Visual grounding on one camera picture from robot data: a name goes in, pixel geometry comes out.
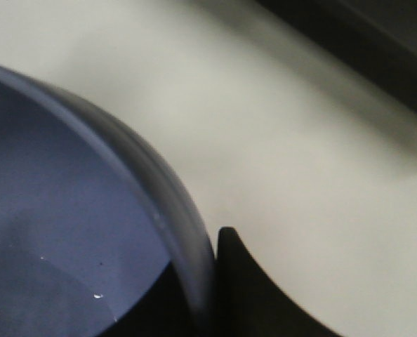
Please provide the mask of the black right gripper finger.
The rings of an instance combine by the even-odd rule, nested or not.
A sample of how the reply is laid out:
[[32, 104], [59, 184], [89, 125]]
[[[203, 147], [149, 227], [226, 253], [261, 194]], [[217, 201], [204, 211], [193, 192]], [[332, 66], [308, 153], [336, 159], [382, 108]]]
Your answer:
[[222, 336], [338, 335], [268, 277], [233, 227], [218, 233], [217, 276]]

